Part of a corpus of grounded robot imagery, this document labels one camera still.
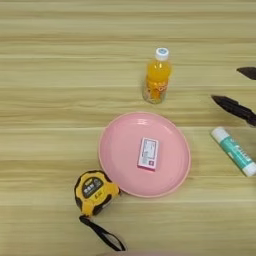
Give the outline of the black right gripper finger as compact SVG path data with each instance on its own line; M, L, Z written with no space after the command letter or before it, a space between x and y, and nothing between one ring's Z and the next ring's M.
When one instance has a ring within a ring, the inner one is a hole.
M251 80L256 80L256 67L240 67L237 71Z
M212 95L211 98L226 112L245 120L249 125L256 126L256 114L251 109L226 96Z

